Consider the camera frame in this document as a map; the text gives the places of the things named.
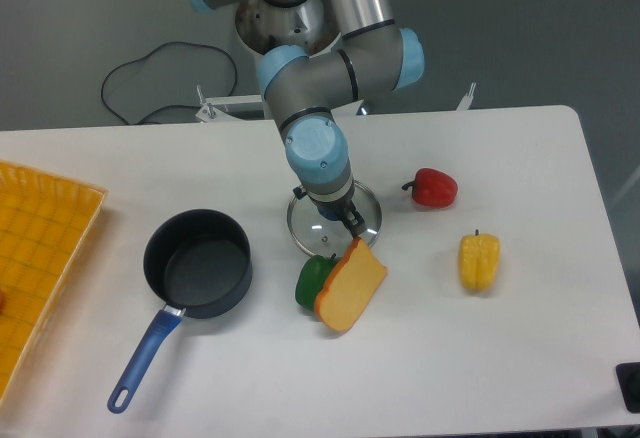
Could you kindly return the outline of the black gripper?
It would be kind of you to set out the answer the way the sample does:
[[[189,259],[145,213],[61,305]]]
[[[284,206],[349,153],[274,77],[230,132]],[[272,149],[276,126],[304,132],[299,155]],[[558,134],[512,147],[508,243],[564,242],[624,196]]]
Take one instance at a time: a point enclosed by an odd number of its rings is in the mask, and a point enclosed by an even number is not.
[[[365,232],[365,219],[352,202],[354,196],[353,184],[327,195],[312,193],[302,185],[294,188],[293,193],[298,200],[308,197],[325,218],[332,221],[341,221],[353,237]]]

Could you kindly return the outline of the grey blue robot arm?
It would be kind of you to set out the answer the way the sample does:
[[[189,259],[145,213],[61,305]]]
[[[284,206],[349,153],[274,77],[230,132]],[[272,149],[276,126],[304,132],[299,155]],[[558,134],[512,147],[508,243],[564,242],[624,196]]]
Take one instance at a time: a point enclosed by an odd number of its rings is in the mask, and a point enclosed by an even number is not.
[[[214,10],[248,0],[190,0]],[[258,0],[275,10],[299,12],[313,0]],[[416,33],[397,26],[389,0],[330,0],[340,48],[310,55],[292,30],[272,38],[257,65],[263,103],[276,123],[289,166],[318,212],[352,236],[366,221],[353,202],[355,180],[347,140],[332,111],[417,82],[425,69]]]

